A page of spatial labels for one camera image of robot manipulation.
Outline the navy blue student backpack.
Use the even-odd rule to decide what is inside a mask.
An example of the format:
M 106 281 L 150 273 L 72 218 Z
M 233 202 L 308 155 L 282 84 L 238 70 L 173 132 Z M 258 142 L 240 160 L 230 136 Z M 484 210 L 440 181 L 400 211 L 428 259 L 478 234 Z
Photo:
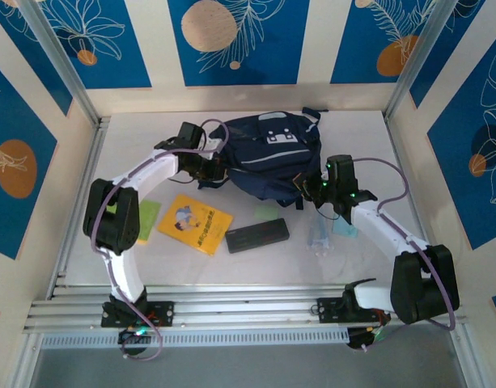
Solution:
M 320 118 L 320 111 L 303 108 L 300 115 L 266 112 L 224 122 L 229 138 L 219 155 L 228 161 L 226 178 L 200 181 L 198 187 L 220 188 L 231 182 L 259 200 L 303 209 L 293 178 L 321 169 Z

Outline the clear pouch of blue pens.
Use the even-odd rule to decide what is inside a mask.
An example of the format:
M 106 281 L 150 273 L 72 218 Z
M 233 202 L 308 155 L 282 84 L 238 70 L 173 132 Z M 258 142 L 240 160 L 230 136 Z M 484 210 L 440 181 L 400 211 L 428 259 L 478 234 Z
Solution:
M 309 222 L 307 249 L 317 257 L 326 257 L 333 248 L 328 221 L 327 218 L 316 214 Z

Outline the yellow illustrated book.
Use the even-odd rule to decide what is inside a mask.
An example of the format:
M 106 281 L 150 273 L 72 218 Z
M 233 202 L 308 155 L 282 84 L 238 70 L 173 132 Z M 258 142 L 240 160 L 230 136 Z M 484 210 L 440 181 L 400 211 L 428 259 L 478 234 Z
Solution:
M 207 255 L 214 255 L 234 217 L 184 194 L 178 194 L 157 231 Z

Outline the black pencil case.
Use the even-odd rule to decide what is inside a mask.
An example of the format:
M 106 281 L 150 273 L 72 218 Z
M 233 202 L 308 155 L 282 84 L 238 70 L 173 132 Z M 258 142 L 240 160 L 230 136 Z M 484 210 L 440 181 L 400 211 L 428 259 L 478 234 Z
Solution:
M 283 218 L 229 230 L 225 234 L 231 254 L 286 241 L 290 232 Z

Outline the light green notebook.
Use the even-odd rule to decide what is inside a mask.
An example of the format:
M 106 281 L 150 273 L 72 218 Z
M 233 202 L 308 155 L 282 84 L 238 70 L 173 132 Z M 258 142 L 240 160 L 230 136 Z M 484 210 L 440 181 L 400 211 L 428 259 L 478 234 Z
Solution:
M 147 244 L 160 209 L 161 204 L 152 200 L 144 199 L 139 204 L 140 231 L 137 239 L 138 244 Z

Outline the aluminium table side rail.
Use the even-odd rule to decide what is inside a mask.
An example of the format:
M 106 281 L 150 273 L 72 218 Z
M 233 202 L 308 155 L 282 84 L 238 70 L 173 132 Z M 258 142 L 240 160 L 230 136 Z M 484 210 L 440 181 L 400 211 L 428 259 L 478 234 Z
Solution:
M 421 186 L 416 180 L 413 171 L 413 163 L 408 155 L 405 141 L 402 139 L 400 130 L 396 124 L 393 124 L 389 119 L 384 119 L 384 123 L 386 125 L 390 143 L 395 154 L 396 165 L 402 170 L 409 183 L 409 194 L 407 195 L 406 200 L 408 201 L 411 212 L 414 215 L 415 225 L 422 232 L 422 236 L 427 242 L 431 245 L 437 245 L 439 242 L 435 236 L 435 231 L 430 224 L 428 214 L 424 209 L 424 203 L 422 202 L 421 196 Z
M 74 243 L 82 228 L 82 219 L 85 212 L 91 179 L 95 174 L 95 169 L 99 161 L 110 120 L 111 116 L 104 116 L 101 118 L 99 125 L 95 129 L 93 138 L 91 139 L 85 164 L 77 181 L 73 203 L 70 206 L 70 216 L 64 229 L 64 236 L 57 252 L 57 260 L 53 267 L 52 275 L 49 280 L 49 286 L 45 292 L 45 300 L 50 300 L 53 297 L 53 291 L 57 284 L 57 278 L 66 270 Z

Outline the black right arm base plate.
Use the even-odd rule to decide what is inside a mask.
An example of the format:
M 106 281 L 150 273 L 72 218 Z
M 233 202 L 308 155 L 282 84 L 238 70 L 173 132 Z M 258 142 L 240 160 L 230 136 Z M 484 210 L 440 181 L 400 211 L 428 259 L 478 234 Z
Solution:
M 343 297 L 322 297 L 316 300 L 320 323 L 379 323 L 387 324 L 391 315 L 377 309 L 363 309 Z

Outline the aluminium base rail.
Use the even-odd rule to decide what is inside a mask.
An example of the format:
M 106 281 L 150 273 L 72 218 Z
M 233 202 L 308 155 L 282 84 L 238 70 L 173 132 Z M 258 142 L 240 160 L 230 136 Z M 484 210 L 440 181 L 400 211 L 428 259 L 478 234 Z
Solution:
M 320 297 L 340 297 L 342 285 L 151 285 L 150 301 L 174 302 L 174 330 L 317 327 L 310 309 Z M 100 326 L 110 288 L 56 286 L 48 300 L 32 302 L 23 331 L 89 331 Z

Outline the aluminium frame post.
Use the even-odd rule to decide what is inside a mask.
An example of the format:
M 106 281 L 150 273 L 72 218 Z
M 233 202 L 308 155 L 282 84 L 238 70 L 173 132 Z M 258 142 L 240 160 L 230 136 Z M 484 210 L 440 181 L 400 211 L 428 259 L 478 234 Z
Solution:
M 431 49 L 441 34 L 449 16 L 451 15 L 457 0 L 437 0 L 433 12 L 426 21 L 414 49 L 405 63 L 405 67 L 399 76 L 396 86 L 391 94 L 390 100 L 384 109 L 384 122 L 389 124 L 401 105 L 402 99 L 409 92 L 413 81 L 418 76 Z
M 95 109 L 81 78 L 78 76 L 40 6 L 35 0 L 16 0 L 16 2 L 28 26 L 49 58 L 50 63 L 81 107 L 92 127 L 98 129 L 101 116 Z

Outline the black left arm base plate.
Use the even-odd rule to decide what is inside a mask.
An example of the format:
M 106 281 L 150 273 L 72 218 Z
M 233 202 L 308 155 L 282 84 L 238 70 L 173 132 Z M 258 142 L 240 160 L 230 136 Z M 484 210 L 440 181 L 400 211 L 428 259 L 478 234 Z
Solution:
M 147 302 L 143 314 L 156 327 L 171 327 L 174 318 L 174 302 Z M 105 302 L 100 322 L 105 328 L 146 326 L 146 323 L 122 301 Z

